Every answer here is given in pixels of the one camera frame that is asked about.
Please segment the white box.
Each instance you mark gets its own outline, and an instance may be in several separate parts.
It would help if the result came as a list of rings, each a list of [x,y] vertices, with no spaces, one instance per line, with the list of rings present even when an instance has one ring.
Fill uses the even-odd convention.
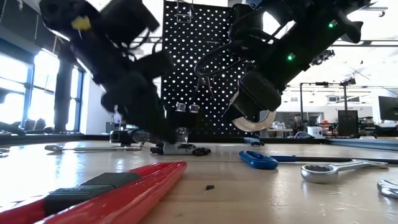
[[[308,126],[307,133],[317,139],[324,138],[323,128],[321,126]]]

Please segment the red utility knife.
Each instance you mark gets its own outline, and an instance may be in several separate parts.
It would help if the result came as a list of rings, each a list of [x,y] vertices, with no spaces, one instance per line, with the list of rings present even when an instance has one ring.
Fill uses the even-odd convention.
[[[137,224],[177,183],[186,162],[103,173],[0,209],[0,224]]]

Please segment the black computer monitor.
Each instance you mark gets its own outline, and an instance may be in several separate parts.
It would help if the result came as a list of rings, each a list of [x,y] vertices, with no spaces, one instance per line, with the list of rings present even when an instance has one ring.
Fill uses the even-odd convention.
[[[398,98],[379,96],[378,100],[380,119],[398,121]]]

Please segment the black aluminium table frame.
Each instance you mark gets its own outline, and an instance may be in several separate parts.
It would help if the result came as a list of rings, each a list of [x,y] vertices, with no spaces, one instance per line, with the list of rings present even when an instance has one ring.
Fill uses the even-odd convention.
[[[0,134],[0,146],[43,144],[51,142],[72,142],[72,141],[106,141],[108,135],[87,135],[87,134],[50,134],[50,135],[3,135]],[[266,144],[328,144],[327,139],[293,139],[293,138],[253,138],[253,137],[201,137],[190,136],[189,142],[197,143],[250,143],[261,141]]]

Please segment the white tape roll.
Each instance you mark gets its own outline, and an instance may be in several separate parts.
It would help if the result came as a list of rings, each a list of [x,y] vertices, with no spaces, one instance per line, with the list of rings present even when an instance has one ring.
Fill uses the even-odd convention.
[[[259,113],[259,121],[253,122],[245,117],[240,117],[237,119],[234,119],[232,123],[240,130],[247,132],[247,133],[253,133],[253,132],[258,132],[265,130],[272,126],[274,120],[275,120],[276,112],[275,111],[261,111]]]

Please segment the small black pegboard shelf bin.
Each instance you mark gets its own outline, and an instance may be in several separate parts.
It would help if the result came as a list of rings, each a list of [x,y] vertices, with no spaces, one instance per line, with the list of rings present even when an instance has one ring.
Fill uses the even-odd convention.
[[[189,132],[189,130],[199,127],[202,113],[201,111],[199,113],[190,113],[189,111],[177,112],[173,110],[167,113],[167,119],[174,130],[177,128],[187,128]]]

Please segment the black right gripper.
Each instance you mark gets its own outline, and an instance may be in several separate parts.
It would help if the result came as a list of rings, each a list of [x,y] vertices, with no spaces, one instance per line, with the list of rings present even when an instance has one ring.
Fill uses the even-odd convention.
[[[247,72],[238,81],[238,91],[223,114],[232,121],[240,117],[252,118],[261,111],[275,111],[281,104],[280,93],[258,72]]]

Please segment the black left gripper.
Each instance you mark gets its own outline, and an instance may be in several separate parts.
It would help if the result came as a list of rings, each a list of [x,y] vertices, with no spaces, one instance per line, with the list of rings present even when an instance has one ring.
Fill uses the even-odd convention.
[[[106,85],[101,97],[102,106],[109,112],[117,111],[124,119],[168,143],[176,143],[175,129],[165,117],[163,103],[153,80],[173,70],[168,52],[159,51],[136,61],[117,72],[117,78]]]

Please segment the dark building column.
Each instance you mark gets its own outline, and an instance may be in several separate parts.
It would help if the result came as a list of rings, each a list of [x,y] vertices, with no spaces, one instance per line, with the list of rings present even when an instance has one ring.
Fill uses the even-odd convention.
[[[72,70],[76,61],[69,45],[63,45],[58,53],[59,68],[55,87],[54,129],[56,133],[66,131],[70,107]]]

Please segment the blue T-handle hex key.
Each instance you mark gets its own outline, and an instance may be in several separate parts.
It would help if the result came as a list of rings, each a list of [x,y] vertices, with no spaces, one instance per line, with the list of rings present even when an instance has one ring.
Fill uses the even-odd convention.
[[[255,151],[240,151],[240,158],[249,166],[255,169],[275,169],[280,162],[332,162],[332,164],[306,164],[302,170],[315,173],[330,173],[334,171],[344,171],[359,169],[362,167],[387,168],[389,163],[386,161],[369,161],[362,159],[352,159],[350,161],[337,161],[320,159],[319,157],[297,157],[297,156],[266,156]]]

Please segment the black metal stand frame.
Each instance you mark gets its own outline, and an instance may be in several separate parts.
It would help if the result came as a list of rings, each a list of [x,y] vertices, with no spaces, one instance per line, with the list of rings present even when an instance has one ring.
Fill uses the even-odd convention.
[[[348,82],[341,82],[341,83],[331,83],[331,82],[301,82],[299,83],[299,92],[300,92],[300,115],[302,121],[304,121],[304,116],[303,116],[303,86],[304,85],[315,85],[315,86],[323,86],[323,87],[329,87],[329,86],[341,86],[343,88],[343,93],[344,93],[344,111],[345,114],[348,111],[348,102],[347,102],[347,86],[349,86]]]

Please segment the small black perforated panel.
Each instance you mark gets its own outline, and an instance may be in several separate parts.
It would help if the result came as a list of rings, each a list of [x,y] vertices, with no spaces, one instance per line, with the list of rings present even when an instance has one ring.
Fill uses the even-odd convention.
[[[358,111],[339,110],[338,111],[338,135],[352,136],[359,133]]]

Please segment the blue board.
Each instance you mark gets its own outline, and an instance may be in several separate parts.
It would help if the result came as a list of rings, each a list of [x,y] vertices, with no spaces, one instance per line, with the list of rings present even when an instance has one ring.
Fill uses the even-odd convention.
[[[344,147],[360,147],[398,151],[398,140],[387,139],[325,139],[325,144]]]

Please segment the black ceiling spotlight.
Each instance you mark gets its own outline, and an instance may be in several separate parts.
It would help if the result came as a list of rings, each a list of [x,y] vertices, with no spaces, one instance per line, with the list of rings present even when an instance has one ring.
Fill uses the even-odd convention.
[[[321,65],[323,62],[326,62],[331,57],[335,56],[335,51],[333,49],[325,50],[321,55],[317,56],[311,61],[311,65],[317,66]]]

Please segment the black perforated pegboard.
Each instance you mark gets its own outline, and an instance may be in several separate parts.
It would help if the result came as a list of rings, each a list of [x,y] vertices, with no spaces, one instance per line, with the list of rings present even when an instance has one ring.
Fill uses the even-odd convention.
[[[247,63],[240,63],[210,77],[214,100],[205,86],[195,91],[198,79],[194,73],[196,63],[229,41],[227,31],[231,8],[200,4],[198,0],[193,0],[191,23],[177,23],[175,6],[176,0],[164,1],[162,48],[172,56],[174,70],[162,76],[163,102],[169,106],[175,106],[176,103],[200,106],[202,119],[199,127],[190,130],[191,136],[249,137],[250,133],[223,118],[231,97],[238,90],[238,80],[249,68]],[[207,40],[222,44],[210,44]]]

